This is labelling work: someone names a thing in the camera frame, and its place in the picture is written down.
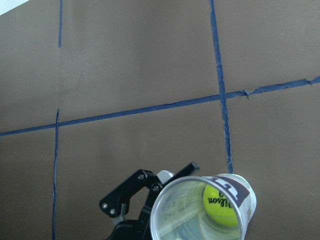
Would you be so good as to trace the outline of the yellow Wilson tennis ball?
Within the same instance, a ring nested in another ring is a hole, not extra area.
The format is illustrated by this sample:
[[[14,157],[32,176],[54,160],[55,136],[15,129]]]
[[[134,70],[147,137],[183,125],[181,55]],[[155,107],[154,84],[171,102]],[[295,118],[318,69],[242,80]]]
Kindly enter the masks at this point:
[[[230,201],[217,188],[206,185],[202,194],[202,203],[209,218],[219,226],[234,228],[238,218]]]

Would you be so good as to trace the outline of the clear tennis ball can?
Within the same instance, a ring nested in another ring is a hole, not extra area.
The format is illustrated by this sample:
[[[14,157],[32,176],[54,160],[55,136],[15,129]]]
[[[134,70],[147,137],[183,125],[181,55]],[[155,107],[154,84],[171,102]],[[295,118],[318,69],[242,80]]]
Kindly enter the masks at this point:
[[[203,205],[206,185],[218,189],[234,209],[238,225],[220,226]],[[256,194],[240,175],[185,176],[169,183],[157,197],[150,216],[153,240],[243,240],[257,206]]]

